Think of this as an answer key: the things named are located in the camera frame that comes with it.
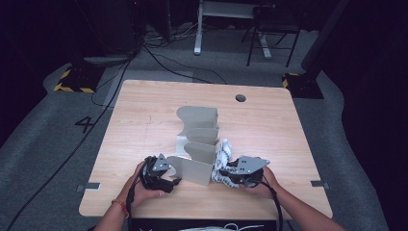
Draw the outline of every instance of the light wood table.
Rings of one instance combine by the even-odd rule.
[[[246,97],[236,100],[237,94]],[[285,89],[128,80],[123,83],[90,182],[99,191],[86,191],[83,216],[103,216],[136,165],[147,156],[175,153],[183,122],[182,106],[218,109],[218,137],[241,155],[270,160],[269,167],[289,192],[332,217],[323,187],[312,187],[319,174],[290,93]],[[181,181],[165,197],[147,200],[135,218],[277,219],[272,200],[221,183],[201,186]],[[290,216],[284,211],[284,218]]]

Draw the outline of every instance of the person's right hand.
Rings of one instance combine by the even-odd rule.
[[[264,167],[264,177],[262,179],[263,182],[265,182],[266,184],[269,184],[274,190],[280,188],[281,186],[279,185],[278,181],[276,180],[275,175],[273,174],[273,172],[270,170],[269,167]],[[272,199],[272,195],[270,194],[270,190],[268,189],[267,186],[263,185],[263,184],[259,184],[254,188],[247,188],[243,185],[240,185],[240,189],[247,191],[249,193],[254,193],[257,194],[261,197],[264,198],[269,198]]]

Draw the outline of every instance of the hand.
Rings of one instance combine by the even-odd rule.
[[[129,192],[129,189],[132,186],[133,181],[135,180],[136,176],[138,175],[139,170],[143,166],[144,162],[141,162],[138,164],[138,167],[136,167],[135,172],[133,175],[128,179],[126,184],[123,186],[122,191],[120,194],[117,196],[117,199],[119,200],[124,200],[126,201],[127,194]],[[141,182],[138,182],[138,184],[135,186],[135,198],[132,203],[132,207],[136,207],[139,204],[141,204],[144,200],[150,199],[150,198],[156,198],[160,196],[164,196],[166,193],[164,191],[150,191],[147,190]]]
[[[269,184],[274,190],[281,188],[279,185],[278,181],[276,180],[275,175],[273,172],[270,170],[269,167],[264,167],[264,177],[262,181],[266,184]],[[268,189],[267,186],[263,184],[259,184],[254,188],[247,188],[243,185],[240,185],[240,189],[247,191],[249,193],[254,193],[257,194],[261,197],[272,199],[272,195],[270,194],[270,190]]]

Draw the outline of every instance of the person's left hand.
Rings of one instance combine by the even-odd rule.
[[[126,184],[123,186],[122,191],[120,194],[117,196],[116,199],[126,201],[127,194],[129,192],[129,189],[132,186],[133,181],[135,180],[136,175],[138,175],[139,170],[143,166],[144,162],[141,162],[138,164],[138,167],[136,167],[135,172],[133,175],[128,179]],[[141,182],[138,182],[135,186],[135,198],[132,203],[132,207],[136,207],[139,204],[141,204],[144,200],[150,199],[150,198],[156,198],[160,196],[164,196],[166,193],[164,191],[150,191],[147,190]]]

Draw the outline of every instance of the white desk frame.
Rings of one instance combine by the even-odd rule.
[[[200,0],[198,6],[198,29],[195,36],[194,55],[201,54],[201,41],[203,37],[202,22],[203,16],[223,16],[223,17],[236,17],[236,18],[253,18],[252,9],[257,5],[240,4],[240,3],[225,3],[225,2],[211,2]],[[268,47],[266,36],[260,36],[260,42],[263,47]],[[264,48],[264,56],[266,59],[270,59],[270,51],[268,48]]]

